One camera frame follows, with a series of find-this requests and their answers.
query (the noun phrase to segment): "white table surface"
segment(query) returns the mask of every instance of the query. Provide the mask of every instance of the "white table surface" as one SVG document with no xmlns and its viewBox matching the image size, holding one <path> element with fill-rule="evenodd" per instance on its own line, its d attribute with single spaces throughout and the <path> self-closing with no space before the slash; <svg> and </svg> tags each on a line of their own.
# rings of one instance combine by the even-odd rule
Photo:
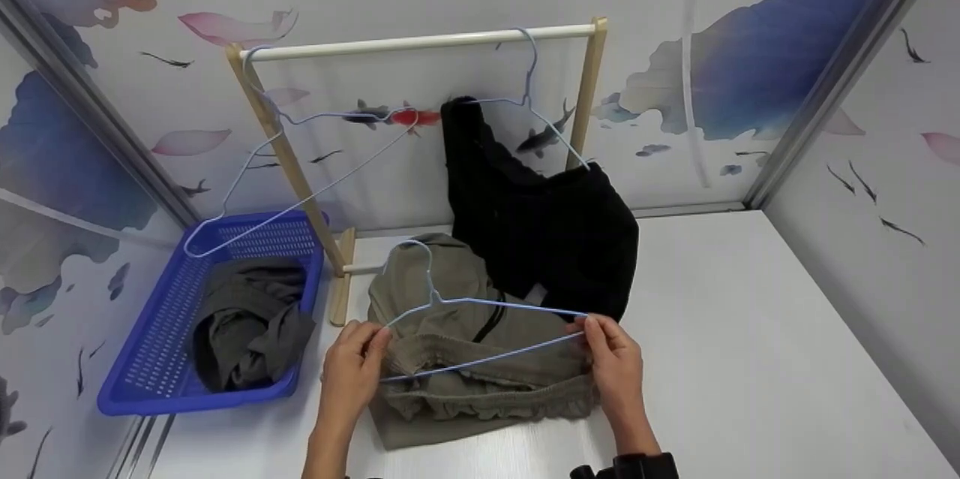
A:
<svg viewBox="0 0 960 479">
<path fill-rule="evenodd" d="M 682 477 L 957 477 L 761 212 L 639 224 L 622 324 L 643 347 L 652 426 Z M 358 240 L 355 262 L 383 260 L 397 240 Z M 366 318 L 371 278 L 353 278 L 350 318 Z M 339 332 L 318 329 L 294 396 L 178 415 L 152 477 L 299 477 L 323 353 Z M 350 477 L 554 479 L 614 457 L 599 410 L 390 452 L 376 430 L 364 414 Z"/>
</svg>

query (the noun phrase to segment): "clothes hanger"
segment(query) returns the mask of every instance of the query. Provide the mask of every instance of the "clothes hanger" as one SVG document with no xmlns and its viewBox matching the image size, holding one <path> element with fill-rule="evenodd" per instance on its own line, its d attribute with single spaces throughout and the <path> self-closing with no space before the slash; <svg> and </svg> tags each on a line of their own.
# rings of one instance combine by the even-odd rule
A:
<svg viewBox="0 0 960 479">
<path fill-rule="evenodd" d="M 537 41 L 534 40 L 534 37 L 525 28 L 522 28 L 522 27 L 514 27 L 514 28 L 515 30 L 520 31 L 520 33 L 522 33 L 524 37 L 527 38 L 527 40 L 530 42 L 530 47 L 532 47 L 532 50 L 534 50 L 534 59 L 530 64 L 530 68 L 527 69 L 527 76 L 524 82 L 523 97 L 519 101 L 511 100 L 510 98 L 485 98 L 483 100 L 473 100 L 473 102 L 463 102 L 463 104 L 473 105 L 473 104 L 487 104 L 487 103 L 492 104 L 496 102 L 505 102 L 508 104 L 513 104 L 515 106 L 525 107 L 526 109 L 530 110 L 531 113 L 534 113 L 534 116 L 537 116 L 537 119 L 540 119 L 541 121 L 543 121 L 543 123 L 546 124 L 550 130 L 553 130 L 553 133 L 556 134 L 556 138 L 558 138 L 558 140 L 561 141 L 561 143 L 566 145 L 567 150 L 569 150 L 571 153 L 573 153 L 574 156 L 577 157 L 577 160 L 580 161 L 580 164 L 582 164 L 583 167 L 589 169 L 590 166 L 586 163 L 587 161 L 584 160 L 584 157 L 573 148 L 573 145 L 571 145 L 567 140 L 565 140 L 565 138 L 563 138 L 563 134 L 560 132 L 560 130 L 557 130 L 557 127 L 554 126 L 552 122 L 545 119 L 532 106 L 534 97 L 533 97 L 533 89 L 531 88 L 531 85 L 534 77 L 534 71 L 537 69 L 537 59 L 539 57 L 539 52 L 537 51 Z"/>
<path fill-rule="evenodd" d="M 589 165 L 587 165 L 587 163 L 586 163 L 587 161 L 584 160 L 584 157 L 583 157 L 580 153 L 578 153 L 576 150 L 574 150 L 573 146 L 570 145 L 570 143 L 567 143 L 567 141 L 565 140 L 565 138 L 563 138 L 563 135 L 561 134 L 561 132 L 560 132 L 559 130 L 557 130 L 557 128 L 553 125 L 553 123 L 551 123 L 549 120 L 547 120 L 545 117 L 543 117 L 540 113 L 538 113 L 537 110 L 534 110 L 534 109 L 533 109 L 533 106 L 532 106 L 532 105 L 533 105 L 533 99 L 532 99 L 532 96 L 531 96 L 531 82 L 532 82 L 532 79 L 533 79 L 534 71 L 537 69 L 537 61 L 538 61 L 538 57 L 539 57 L 539 52 L 538 52 L 538 50 L 537 50 L 537 42 L 534 41 L 534 38 L 532 37 L 532 35 L 531 35 L 526 29 L 521 28 L 521 27 L 515 27 L 515 28 L 516 28 L 520 33 L 522 33 L 522 34 L 524 35 L 524 37 L 527 38 L 527 40 L 530 42 L 530 46 L 532 47 L 532 51 L 534 52 L 534 58 L 532 58 L 532 62 L 531 62 L 530 68 L 527 69 L 526 79 L 525 79 L 525 83 L 524 83 L 524 93 L 523 93 L 522 99 L 520 99 L 519 101 L 515 101 L 515 100 L 508 99 L 508 98 L 487 98 L 487 99 L 483 99 L 483 100 L 474 100 L 474 102 L 470 102 L 470 103 L 471 103 L 471 104 L 473 104 L 473 103 L 482 104 L 482 103 L 506 102 L 506 103 L 509 103 L 509 104 L 513 104 L 513 105 L 515 105 L 515 106 L 525 107 L 526 109 L 530 110 L 531 113 L 534 113 L 534 116 L 537 116 L 537 119 L 540 119 L 540 120 L 541 120 L 544 124 L 546 124 L 551 130 L 553 130 L 553 132 L 556 134 L 556 137 L 558 137 L 559 140 L 561 140 L 561 143 L 565 144 L 566 148 L 567 148 L 568 150 L 572 151 L 572 153 L 573 153 L 574 155 L 576 155 L 576 157 L 578 158 L 578 160 L 580 160 L 580 163 L 581 163 L 584 167 L 589 168 Z M 256 83 L 251 82 L 250 76 L 249 76 L 249 74 L 248 74 L 248 70 L 247 70 L 248 67 L 247 67 L 247 66 L 250 64 L 251 58 L 254 57 L 254 54 L 255 54 L 257 51 L 260 51 L 260 50 L 262 50 L 262 49 L 267 49 L 267 48 L 269 48 L 269 47 L 271 47 L 271 46 L 270 46 L 270 45 L 258 45 L 258 46 L 256 46 L 256 47 L 254 47 L 253 49 L 250 49 L 250 52 L 247 53 L 246 56 L 244 56 L 244 61 L 243 61 L 244 82 L 245 82 L 254 92 L 256 92 L 256 94 L 257 94 L 258 96 L 260 96 L 260 99 L 263 100 L 264 103 L 267 103 L 267 106 L 268 106 L 268 107 L 270 107 L 270 110 L 274 113 L 274 116 L 277 117 L 277 123 L 278 123 L 277 125 L 279 126 L 279 132 L 276 133 L 273 137 L 270 137 L 267 141 L 263 141 L 263 143 L 261 143 L 260 145 L 257 145 L 257 148 L 255 148 L 253 151 L 250 151 L 250 154 L 249 154 L 249 156 L 247 157 L 247 161 L 244 162 L 243 168 L 240 169 L 240 173 L 237 174 L 237 177 L 233 180 L 233 183 L 230 184 L 230 188 L 227 189 L 226 195 L 223 196 L 223 200 L 220 200 L 220 213 L 219 213 L 219 215 L 213 216 L 213 218 L 207 218 L 206 220 L 203 220 L 203 222 L 199 223 L 199 226 L 196 226 L 196 229 L 193 230 L 193 233 L 190 233 L 190 236 L 185 240 L 185 242 L 183 242 L 183 249 L 182 249 L 182 250 L 183 250 L 183 253 L 185 253 L 185 254 L 186 254 L 188 257 L 190 257 L 190 258 L 194 258 L 194 259 L 205 258 L 205 257 L 209 256 L 210 254 L 213 254 L 214 252 L 217 252 L 217 251 L 219 251 L 219 250 L 225 249 L 227 246 L 230 246 L 230 244 L 236 243 L 237 240 L 243 239 L 243 237 L 245 237 L 245 236 L 247 236 L 247 235 L 250 235 L 250 233 L 255 232 L 255 230 L 259 230 L 260 228 L 262 228 L 262 227 L 264 227 L 264 226 L 266 226 L 266 225 L 269 225 L 269 224 L 270 224 L 271 222 L 273 222 L 275 219 L 281 218 L 281 216 L 286 215 L 286 213 L 288 213 L 288 212 L 294 211 L 294 209 L 298 209 L 299 206 L 302 206 L 303 204 L 305 204 L 306 202 L 314 199 L 314 198 L 317 197 L 318 195 L 323 194 L 323 192 L 328 191 L 330 188 L 335 187 L 336 185 L 340 184 L 340 182 L 343 182 L 344 180 L 346 180 L 347 177 L 350 177 L 350 175 L 353 175 L 353 174 L 356 173 L 357 171 L 360 171 L 360 169 L 363 168 L 365 165 L 370 164 L 370 162 L 373 161 L 374 158 L 380 156 L 380 154 L 382 154 L 382 153 L 383 153 L 384 151 L 386 151 L 388 148 L 390 148 L 390 147 L 393 146 L 395 143 L 397 143 L 399 140 L 401 140 L 401 138 L 404 138 L 404 136 L 406 136 L 406 134 L 410 133 L 410 132 L 414 129 L 414 127 L 417 126 L 417 124 L 418 124 L 418 122 L 419 122 L 419 110 L 417 110 L 417 109 L 416 109 L 415 107 L 413 107 L 413 106 L 397 107 L 397 109 L 390 110 L 390 113 L 387 113 L 387 116 L 384 116 L 384 117 L 382 117 L 382 118 L 381 118 L 381 117 L 378 117 L 378 116 L 375 116 L 375 115 L 372 114 L 372 113 L 317 113 L 317 114 L 313 114 L 312 116 L 305 117 L 305 119 L 301 119 L 301 120 L 291 119 L 291 116 L 289 116 L 289 114 L 282 112 L 281 108 L 277 105 L 277 103 L 274 102 L 273 98 L 271 98 L 270 96 L 268 96 L 267 93 L 264 92 L 264 90 L 261 90 L 260 88 L 258 88 L 258 86 L 257 86 Z M 342 117 L 355 117 L 356 119 L 375 119 L 375 120 L 380 121 L 380 122 L 386 122 L 386 121 L 390 120 L 390 118 L 391 118 L 395 113 L 402 112 L 402 110 L 414 110 L 414 112 L 417 113 L 417 114 L 415 115 L 415 120 L 414 120 L 414 122 L 411 124 L 411 126 L 407 127 L 406 130 L 404 130 L 402 133 L 399 134 L 399 136 L 397 136 L 397 137 L 395 137 L 393 140 L 391 140 L 390 143 L 387 143 L 386 145 L 384 145 L 384 147 L 380 148 L 380 150 L 377 150 L 376 152 L 374 152 L 374 154 L 370 155 L 370 157 L 367 158 L 367 160 L 364 160 L 360 165 L 357 165 L 357 167 L 354 167 L 353 169 L 350 169 L 350 171 L 347 171 L 346 174 L 343 175 L 342 177 L 340 177 L 339 179 L 337 179 L 337 180 L 335 180 L 335 181 L 333 181 L 333 182 L 330 182 L 329 185 L 326 185 L 325 187 L 320 188 L 319 191 L 313 192 L 313 194 L 310 194 L 310 195 L 307 196 L 306 198 L 303 198 L 303 199 L 299 200 L 299 202 L 297 202 L 297 203 L 295 203 L 295 204 L 293 204 L 293 205 L 291 205 L 291 206 L 288 206 L 288 207 L 287 207 L 286 209 L 284 209 L 283 211 L 278 212 L 277 215 L 273 215 L 273 216 L 271 216 L 271 218 L 267 218 L 266 220 L 260 222 L 258 225 L 255 225 L 255 226 L 251 227 L 251 229 L 245 230 L 243 233 L 240 233 L 240 235 L 234 236 L 232 239 L 227 240 L 225 243 L 222 243 L 222 244 L 220 244 L 219 246 L 213 247 L 213 249 L 209 249 L 209 250 L 207 250 L 207 251 L 205 251 L 205 252 L 200 252 L 200 253 L 190 251 L 190 243 L 193 242 L 193 240 L 195 239 L 195 237 L 198 235 L 199 232 L 201 232 L 201 230 L 202 230 L 203 228 L 205 228 L 205 227 L 206 227 L 207 225 L 209 225 L 210 223 L 216 222 L 217 220 L 219 220 L 219 219 L 223 218 L 225 215 L 227 215 L 227 205 L 226 205 L 226 204 L 227 204 L 227 201 L 230 201 L 230 196 L 233 195 L 233 191 L 236 190 L 237 185 L 240 183 L 240 179 L 243 178 L 244 174 L 245 174 L 245 173 L 247 172 L 247 170 L 250 168 L 250 164 L 251 164 L 250 162 L 253 161 L 253 159 L 254 159 L 255 157 L 257 157 L 257 156 L 262 156 L 262 155 L 260 154 L 260 150 L 262 150 L 264 147 L 267 147 L 268 144 L 273 143 L 273 141 L 276 140 L 277 138 L 279 138 L 280 136 L 284 136 L 284 135 L 286 134 L 286 131 L 285 131 L 285 129 L 284 129 L 284 124 L 283 124 L 284 121 L 283 121 L 283 120 L 279 120 L 279 119 L 285 119 L 288 123 L 290 123 L 290 124 L 292 124 L 292 125 L 294 125 L 294 126 L 301 125 L 301 124 L 306 123 L 306 122 L 308 122 L 308 121 L 311 121 L 311 120 L 313 120 L 313 119 L 319 119 L 320 117 L 323 117 L 323 116 L 335 116 L 335 117 L 340 117 L 341 119 L 342 119 Z"/>
<path fill-rule="evenodd" d="M 381 271 L 381 274 L 386 273 L 387 266 L 388 264 L 390 264 L 390 257 L 393 256 L 394 250 L 399 249 L 399 247 L 401 246 L 408 246 L 408 244 L 412 244 L 412 246 L 421 246 L 424 250 L 426 250 L 426 256 L 427 256 L 426 287 L 427 287 L 428 302 L 424 305 L 411 308 L 410 310 L 405 311 L 403 314 L 398 315 L 396 318 L 388 322 L 386 327 L 390 327 L 391 325 L 394 325 L 395 323 L 397 323 L 401 319 L 404 319 L 408 315 L 415 314 L 416 312 L 422 312 L 424 310 L 428 310 L 429 308 L 434 307 L 436 305 L 442 305 L 442 304 L 449 305 L 449 304 L 458 304 L 458 303 L 491 305 L 491 306 L 503 307 L 503 308 L 516 308 L 519 310 L 534 310 L 537 312 L 550 312 L 550 314 L 574 315 L 574 316 L 577 316 L 577 318 L 587 315 L 585 314 L 585 312 L 574 312 L 572 310 L 546 308 L 546 307 L 530 305 L 530 304 L 517 304 L 517 303 L 507 303 L 507 302 L 500 302 L 500 301 L 490 301 L 488 299 L 478 299 L 475 297 L 456 297 L 453 299 L 445 299 L 441 297 L 440 292 L 437 291 L 436 287 L 434 287 L 433 276 L 431 276 L 430 274 L 430 268 L 433 266 L 433 252 L 430 251 L 429 246 L 426 246 L 426 244 L 419 242 L 419 240 L 417 239 L 401 240 L 400 243 L 395 244 L 393 249 L 390 249 L 390 253 L 387 254 L 387 261 L 385 261 L 385 263 L 383 264 L 383 270 Z M 536 343 L 535 345 L 528 345 L 527 347 L 522 347 L 521 349 L 514 349 L 505 353 L 500 353 L 498 355 L 486 357 L 484 359 L 471 360 L 470 362 L 467 362 L 467 363 L 460 363 L 460 365 L 444 366 L 442 369 L 425 370 L 424 372 L 415 372 L 409 375 L 390 376 L 390 377 L 382 378 L 380 380 L 380 383 L 411 380 L 415 378 L 429 376 L 432 374 L 439 374 L 441 372 L 451 372 L 452 370 L 465 369 L 468 366 L 482 365 L 483 363 L 489 363 L 491 360 L 504 359 L 506 357 L 513 357 L 514 355 L 519 355 L 521 353 L 526 353 L 528 351 L 533 351 L 535 349 L 540 349 L 542 347 L 546 347 L 549 345 L 555 345 L 555 343 L 569 341 L 570 339 L 575 339 L 577 338 L 577 336 L 580 336 L 583 334 L 584 334 L 583 331 L 578 331 L 576 333 L 573 333 L 572 335 L 559 336 L 559 338 L 552 339 L 551 341 L 540 342 L 540 343 Z"/>
</svg>

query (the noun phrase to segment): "gray cloth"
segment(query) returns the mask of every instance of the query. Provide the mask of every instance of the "gray cloth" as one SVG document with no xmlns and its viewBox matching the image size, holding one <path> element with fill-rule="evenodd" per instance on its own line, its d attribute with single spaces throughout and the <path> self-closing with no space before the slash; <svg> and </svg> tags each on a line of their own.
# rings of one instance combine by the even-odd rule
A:
<svg viewBox="0 0 960 479">
<path fill-rule="evenodd" d="M 443 298 L 524 303 L 491 287 L 484 261 L 466 244 L 441 233 L 418 240 L 430 247 L 431 276 Z M 428 301 L 427 256 L 418 246 L 394 251 L 386 273 L 370 284 L 370 321 L 388 323 Z M 548 312 L 434 306 L 391 326 L 385 375 L 459 365 L 546 342 L 565 334 L 563 326 Z M 371 405 L 373 421 L 384 446 L 393 449 L 466 438 L 522 420 L 586 417 L 598 402 L 589 372 L 583 352 L 561 342 L 456 372 L 381 384 Z"/>
<path fill-rule="evenodd" d="M 207 390 L 266 387 L 298 362 L 315 325 L 299 311 L 305 282 L 291 258 L 213 267 L 192 326 L 191 356 Z"/>
</svg>

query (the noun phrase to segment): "left hand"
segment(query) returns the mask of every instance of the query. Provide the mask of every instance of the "left hand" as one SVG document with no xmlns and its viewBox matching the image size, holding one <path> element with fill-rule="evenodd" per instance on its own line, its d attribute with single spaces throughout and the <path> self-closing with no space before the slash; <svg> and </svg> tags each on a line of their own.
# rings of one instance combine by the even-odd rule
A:
<svg viewBox="0 0 960 479">
<path fill-rule="evenodd" d="M 390 330 L 377 323 L 347 323 L 323 360 L 318 420 L 353 428 L 377 392 L 390 338 Z"/>
</svg>

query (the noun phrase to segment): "black garment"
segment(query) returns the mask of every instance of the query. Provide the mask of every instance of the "black garment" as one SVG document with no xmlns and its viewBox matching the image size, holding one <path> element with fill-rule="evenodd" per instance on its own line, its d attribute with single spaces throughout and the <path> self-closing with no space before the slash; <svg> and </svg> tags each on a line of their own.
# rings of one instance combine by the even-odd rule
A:
<svg viewBox="0 0 960 479">
<path fill-rule="evenodd" d="M 597 164 L 545 178 L 494 139 L 479 105 L 441 109 L 453 237 L 487 261 L 498 290 L 620 320 L 637 268 L 639 230 Z"/>
<path fill-rule="evenodd" d="M 673 455 L 663 453 L 655 457 L 621 455 L 613 459 L 613 468 L 601 469 L 597 475 L 588 465 L 570 471 L 570 479 L 679 479 Z"/>
<path fill-rule="evenodd" d="M 299 361 L 315 325 L 299 311 L 305 283 L 306 271 L 295 259 L 240 259 L 213 267 L 190 350 L 207 390 L 266 387 Z"/>
</svg>

